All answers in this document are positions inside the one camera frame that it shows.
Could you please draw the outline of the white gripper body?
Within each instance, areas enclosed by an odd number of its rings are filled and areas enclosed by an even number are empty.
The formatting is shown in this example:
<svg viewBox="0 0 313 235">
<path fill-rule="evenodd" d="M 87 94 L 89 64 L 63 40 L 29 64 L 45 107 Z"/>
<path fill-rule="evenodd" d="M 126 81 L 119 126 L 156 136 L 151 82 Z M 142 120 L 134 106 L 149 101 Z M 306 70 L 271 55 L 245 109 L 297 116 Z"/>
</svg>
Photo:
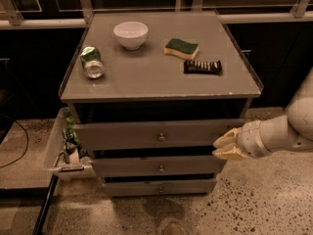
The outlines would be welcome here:
<svg viewBox="0 0 313 235">
<path fill-rule="evenodd" d="M 254 159 L 271 155 L 261 140 L 260 124 L 260 120 L 245 123 L 240 128 L 237 138 L 237 143 L 243 153 Z"/>
</svg>

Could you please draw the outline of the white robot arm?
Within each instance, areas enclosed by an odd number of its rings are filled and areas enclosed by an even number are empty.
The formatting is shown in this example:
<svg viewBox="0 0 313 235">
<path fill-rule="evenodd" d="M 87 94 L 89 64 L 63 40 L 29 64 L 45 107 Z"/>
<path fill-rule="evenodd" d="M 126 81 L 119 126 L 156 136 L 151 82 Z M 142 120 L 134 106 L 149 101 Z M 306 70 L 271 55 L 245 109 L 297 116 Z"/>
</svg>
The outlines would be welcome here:
<svg viewBox="0 0 313 235">
<path fill-rule="evenodd" d="M 278 151 L 313 150 L 313 70 L 280 117 L 255 120 L 233 128 L 214 143 L 212 154 L 223 160 L 260 159 Z"/>
</svg>

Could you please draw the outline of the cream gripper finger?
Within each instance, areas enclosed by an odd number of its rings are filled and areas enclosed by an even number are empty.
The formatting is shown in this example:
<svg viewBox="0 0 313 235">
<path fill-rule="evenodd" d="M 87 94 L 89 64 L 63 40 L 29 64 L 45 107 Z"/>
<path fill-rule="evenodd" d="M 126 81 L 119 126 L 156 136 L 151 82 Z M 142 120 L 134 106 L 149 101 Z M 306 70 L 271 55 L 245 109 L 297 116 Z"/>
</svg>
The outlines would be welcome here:
<svg viewBox="0 0 313 235">
<path fill-rule="evenodd" d="M 213 151 L 212 154 L 222 160 L 240 161 L 246 158 L 242 150 L 236 146 L 231 146 L 229 149 L 219 148 Z"/>
<path fill-rule="evenodd" d="M 215 148 L 223 148 L 229 144 L 236 143 L 238 139 L 240 129 L 233 128 L 225 133 L 223 136 L 219 137 L 217 140 L 213 142 L 213 146 Z"/>
</svg>

